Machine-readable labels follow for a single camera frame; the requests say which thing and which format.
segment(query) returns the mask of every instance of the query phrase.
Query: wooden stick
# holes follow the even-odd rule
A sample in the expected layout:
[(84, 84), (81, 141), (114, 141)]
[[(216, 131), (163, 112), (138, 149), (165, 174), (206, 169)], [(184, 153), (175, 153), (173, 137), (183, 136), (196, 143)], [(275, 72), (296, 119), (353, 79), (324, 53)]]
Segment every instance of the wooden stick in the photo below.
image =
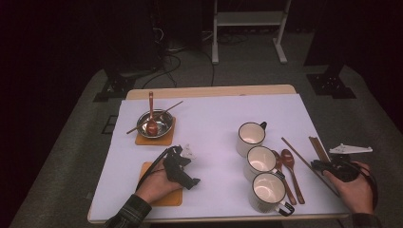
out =
[(317, 137), (310, 136), (309, 140), (311, 141), (312, 146), (314, 147), (315, 151), (317, 152), (319, 159), (322, 162), (330, 162), (325, 150), (323, 149), (322, 145), (320, 144), (319, 139)]
[[(162, 113), (160, 113), (160, 114), (158, 114), (158, 115), (153, 116), (153, 119), (154, 119), (154, 120), (158, 119), (158, 118), (161, 117), (163, 114), (165, 114), (167, 111), (169, 111), (170, 109), (176, 107), (177, 105), (179, 105), (179, 104), (182, 103), (182, 102), (183, 102), (183, 101), (181, 101), (181, 102), (179, 102), (179, 103), (177, 103), (177, 104), (175, 104), (175, 105), (169, 107), (169, 108), (166, 109), (164, 112), (162, 112)], [(127, 131), (126, 134), (130, 134), (131, 132), (133, 132), (133, 131), (139, 129), (139, 127), (143, 126), (144, 124), (147, 124), (149, 121), (150, 121), (150, 119), (148, 119), (148, 121), (146, 121), (146, 122), (144, 122), (144, 123), (142, 123), (142, 124), (140, 124), (140, 125), (137, 125), (137, 126), (134, 127), (133, 129)]]
[(284, 139), (284, 137), (281, 137), (281, 139), (291, 148), (291, 150), (294, 151), (294, 153), (296, 153), (297, 156), (299, 156), (299, 158), (306, 164), (306, 166), (308, 166), (308, 168), (311, 169), (311, 171), (314, 172), (314, 174), (317, 175), (317, 177), (319, 177), (320, 180), (321, 180), (324, 184), (326, 184), (326, 186), (327, 186), (330, 190), (332, 190), (332, 192), (335, 193), (336, 196), (339, 197), (338, 192), (336, 192), (336, 191), (317, 173), (317, 171), (315, 171), (315, 170), (311, 167), (311, 165), (310, 165), (306, 160), (304, 160), (304, 158), (302, 158), (302, 156), (299, 155), (299, 153), (296, 151), (296, 149), (294, 149), (294, 147), (293, 147), (291, 144), (289, 144), (289, 143)]

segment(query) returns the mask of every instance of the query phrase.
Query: white plastic part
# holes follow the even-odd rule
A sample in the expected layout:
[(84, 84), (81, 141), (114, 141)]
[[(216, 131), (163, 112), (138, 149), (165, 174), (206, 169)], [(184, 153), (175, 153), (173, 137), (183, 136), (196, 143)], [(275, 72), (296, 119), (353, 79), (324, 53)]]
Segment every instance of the white plastic part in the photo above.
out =
[(189, 144), (184, 146), (181, 156), (190, 160), (196, 159), (196, 156), (193, 154), (192, 150), (190, 150)]
[(355, 154), (366, 152), (373, 152), (373, 149), (370, 146), (358, 147), (358, 146), (345, 145), (343, 143), (341, 143), (340, 146), (329, 150), (329, 153), (332, 154)]

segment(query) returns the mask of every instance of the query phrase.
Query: sleeve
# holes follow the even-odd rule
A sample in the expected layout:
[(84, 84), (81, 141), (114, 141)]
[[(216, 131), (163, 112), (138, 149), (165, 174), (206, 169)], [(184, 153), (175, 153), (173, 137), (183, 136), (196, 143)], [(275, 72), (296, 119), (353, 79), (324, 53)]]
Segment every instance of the sleeve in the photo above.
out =
[(370, 214), (352, 214), (354, 228), (382, 228), (379, 219)]
[(136, 195), (131, 195), (116, 216), (110, 218), (107, 228), (136, 228), (142, 224), (143, 219), (151, 211), (151, 206)]

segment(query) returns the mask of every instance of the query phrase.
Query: orange coaster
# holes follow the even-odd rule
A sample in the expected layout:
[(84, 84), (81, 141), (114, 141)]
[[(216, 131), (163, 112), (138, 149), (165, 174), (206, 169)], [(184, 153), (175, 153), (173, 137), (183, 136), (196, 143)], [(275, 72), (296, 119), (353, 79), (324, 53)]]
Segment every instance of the orange coaster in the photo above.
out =
[(137, 137), (136, 137), (136, 144), (137, 145), (170, 145), (170, 144), (172, 144), (172, 140), (174, 138), (174, 131), (175, 131), (175, 122), (176, 122), (176, 118), (173, 117), (171, 130), (168, 131), (168, 133), (166, 133), (164, 136), (161, 136), (160, 138), (157, 138), (157, 139), (148, 139), (138, 133)]
[[(142, 166), (139, 179), (144, 175), (152, 162), (145, 162)], [(164, 198), (151, 203), (151, 206), (180, 206), (182, 204), (182, 189), (175, 190)]]

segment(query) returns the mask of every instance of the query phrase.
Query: person's left hand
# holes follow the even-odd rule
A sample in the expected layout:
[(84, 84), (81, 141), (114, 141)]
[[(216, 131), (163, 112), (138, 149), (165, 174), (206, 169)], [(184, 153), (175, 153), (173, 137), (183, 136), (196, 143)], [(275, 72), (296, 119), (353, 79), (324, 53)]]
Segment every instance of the person's left hand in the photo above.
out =
[(159, 200), (168, 193), (180, 188), (182, 186), (179, 183), (168, 180), (163, 167), (163, 160), (161, 160), (144, 180), (135, 195), (151, 204), (153, 201)]

